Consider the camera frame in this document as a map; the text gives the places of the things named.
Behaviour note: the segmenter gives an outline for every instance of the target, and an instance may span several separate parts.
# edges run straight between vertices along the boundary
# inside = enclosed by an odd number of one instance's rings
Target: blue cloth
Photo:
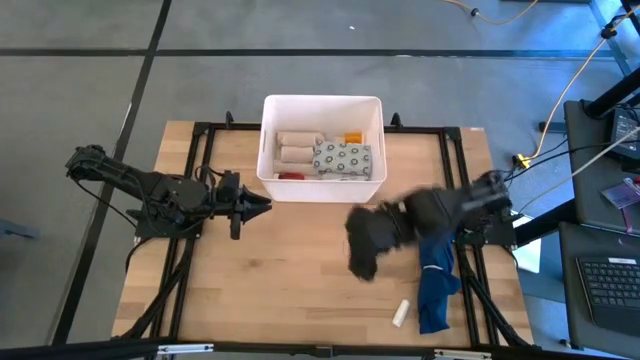
[[[453,250],[449,238],[446,241],[423,239],[420,241],[420,265],[422,276],[418,290],[420,334],[431,334],[449,328],[447,324],[447,299],[460,289],[460,279],[453,276]],[[442,268],[425,266],[435,265]]]

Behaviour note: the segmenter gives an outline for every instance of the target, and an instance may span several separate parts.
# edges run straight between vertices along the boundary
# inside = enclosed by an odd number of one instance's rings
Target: white container
[[[275,201],[366,203],[387,178],[382,103],[372,96],[271,95],[264,101],[257,175]],[[273,176],[279,131],[361,132],[371,145],[369,181],[279,180]]]

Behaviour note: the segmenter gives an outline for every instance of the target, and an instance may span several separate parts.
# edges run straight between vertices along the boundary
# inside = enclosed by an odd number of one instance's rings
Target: keyboard
[[[593,257],[576,261],[593,322],[640,336],[640,259]]]

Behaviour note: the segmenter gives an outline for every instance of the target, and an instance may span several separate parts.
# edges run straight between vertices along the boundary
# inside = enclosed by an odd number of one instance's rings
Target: wooden table
[[[175,174],[184,171],[192,129],[192,122],[167,123],[155,170]],[[491,168],[486,136],[476,128],[462,129],[462,135],[469,177],[474,179]],[[251,191],[267,195],[256,177],[259,136],[259,131],[217,131],[211,167],[238,171]],[[453,146],[450,148],[454,157]],[[372,204],[417,186],[444,187],[437,136],[387,134],[386,152],[388,178]],[[452,161],[459,183],[455,158]],[[380,257],[372,283],[361,282],[351,274],[344,229],[350,207],[276,202],[270,212],[243,226],[239,241],[229,238],[226,218],[208,221],[195,246],[179,339],[468,347],[461,294],[449,297],[450,329],[419,334],[417,248]],[[114,335],[128,330],[156,295],[167,244],[168,240],[151,241],[131,260]],[[470,252],[468,258],[474,266]],[[496,246],[485,247],[484,258],[494,302],[518,334],[532,342],[513,260]],[[391,319],[402,299],[408,299],[411,308],[403,326],[396,328]],[[474,300],[480,339],[486,343],[482,307]],[[170,299],[163,334],[168,332],[171,307]]]

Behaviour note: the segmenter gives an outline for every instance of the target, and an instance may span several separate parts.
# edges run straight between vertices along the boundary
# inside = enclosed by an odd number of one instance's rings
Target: gray floor
[[[614,0],[597,2],[607,18],[618,8]],[[499,0],[474,4],[493,18],[526,6]],[[3,1],[0,47],[145,48],[160,5],[160,0]],[[632,30],[622,27],[617,41],[634,66],[638,37]],[[172,5],[160,47],[590,50],[598,33],[586,5],[541,3],[520,21],[494,27],[438,1],[184,0]],[[74,146],[113,147],[141,63],[140,58],[0,57],[0,217],[42,231],[34,241],[0,241],[0,347],[48,340],[94,206],[64,177],[63,165]],[[238,121],[258,122],[269,94],[366,94],[382,99],[387,121],[397,111],[409,125],[484,127],[494,166],[507,169],[512,154],[535,149],[535,124],[546,119],[580,64],[579,59],[156,58],[125,161],[151,168],[167,120],[219,121],[230,110]],[[593,98],[620,78],[612,59],[595,59],[566,98]],[[561,109],[556,119],[562,119]],[[562,136],[551,135],[545,148],[560,141]],[[516,209],[568,174],[568,160],[560,158],[514,181]],[[527,213],[539,215],[571,196],[568,184]],[[139,206],[121,194],[113,203]],[[129,225],[110,213],[72,341],[108,338],[131,240]],[[554,304],[527,297],[536,342],[560,350],[553,340],[566,337],[561,325],[555,330],[542,325],[562,318],[562,306]]]

